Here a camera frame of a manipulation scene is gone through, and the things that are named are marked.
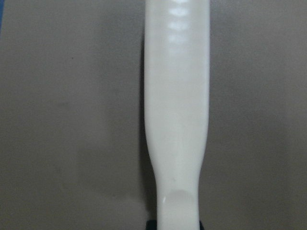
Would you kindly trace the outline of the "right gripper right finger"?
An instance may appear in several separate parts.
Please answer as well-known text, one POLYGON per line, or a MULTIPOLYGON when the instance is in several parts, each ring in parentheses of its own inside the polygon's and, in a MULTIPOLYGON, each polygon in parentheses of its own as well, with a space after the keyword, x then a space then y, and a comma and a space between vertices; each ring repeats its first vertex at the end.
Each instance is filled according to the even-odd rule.
POLYGON ((204 230, 204 227, 201 221, 200 221, 200 230, 204 230))

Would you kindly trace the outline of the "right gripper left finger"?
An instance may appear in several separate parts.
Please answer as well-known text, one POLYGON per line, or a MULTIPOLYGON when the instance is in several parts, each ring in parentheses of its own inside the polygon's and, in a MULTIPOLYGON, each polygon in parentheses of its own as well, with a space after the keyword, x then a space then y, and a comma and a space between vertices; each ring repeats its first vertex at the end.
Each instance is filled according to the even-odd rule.
POLYGON ((157 221, 154 219, 146 221, 146 230, 157 230, 157 221))

